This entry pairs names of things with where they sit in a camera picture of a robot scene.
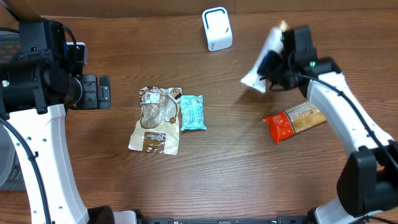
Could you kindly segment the white tube gold cap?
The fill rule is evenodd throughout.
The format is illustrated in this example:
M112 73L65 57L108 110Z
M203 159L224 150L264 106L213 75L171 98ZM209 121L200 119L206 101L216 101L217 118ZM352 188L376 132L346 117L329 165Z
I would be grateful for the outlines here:
M261 80L261 70L266 68L266 63L269 61L269 57L273 57L275 54L279 55L282 52L284 48L282 34L288 28L289 25L285 21L281 21L277 27L273 27L270 30L254 66L241 79L242 84L245 84L261 93L266 92L266 81Z

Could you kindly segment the orange spaghetti packet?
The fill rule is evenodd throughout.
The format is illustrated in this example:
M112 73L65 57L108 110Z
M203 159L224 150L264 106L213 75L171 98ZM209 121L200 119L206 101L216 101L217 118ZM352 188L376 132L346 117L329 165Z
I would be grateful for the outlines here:
M269 125L270 134L276 144L325 121L320 109L309 101L263 119Z

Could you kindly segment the beige brown bread bag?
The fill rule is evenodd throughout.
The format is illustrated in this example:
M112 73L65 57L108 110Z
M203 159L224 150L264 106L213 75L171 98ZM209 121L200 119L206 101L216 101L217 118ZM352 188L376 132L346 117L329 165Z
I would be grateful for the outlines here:
M178 153L181 88L145 86L139 91L141 117L131 134L132 151Z

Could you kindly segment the teal snack packet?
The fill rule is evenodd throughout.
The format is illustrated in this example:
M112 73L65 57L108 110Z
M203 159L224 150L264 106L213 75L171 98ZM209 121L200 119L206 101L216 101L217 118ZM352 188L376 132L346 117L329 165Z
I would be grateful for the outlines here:
M181 131L207 130L202 95L183 95L180 100L180 109L182 113Z

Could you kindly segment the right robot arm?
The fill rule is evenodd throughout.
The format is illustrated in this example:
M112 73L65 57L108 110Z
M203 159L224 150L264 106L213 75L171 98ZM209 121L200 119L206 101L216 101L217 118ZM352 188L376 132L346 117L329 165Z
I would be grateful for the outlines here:
M306 223L365 223L397 208L397 141L367 114L337 63L318 57L310 28L274 27L264 50L257 77L298 88L323 113L347 157L336 198L311 209Z

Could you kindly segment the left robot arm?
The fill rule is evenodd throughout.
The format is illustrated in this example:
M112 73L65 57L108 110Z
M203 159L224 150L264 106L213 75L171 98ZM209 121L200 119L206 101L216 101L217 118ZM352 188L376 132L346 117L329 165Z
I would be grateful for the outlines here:
M21 166L33 223L114 223L112 209L87 208L65 134L67 111L107 110L110 79L83 73L86 47L47 19L22 21L20 51L1 65L1 124Z

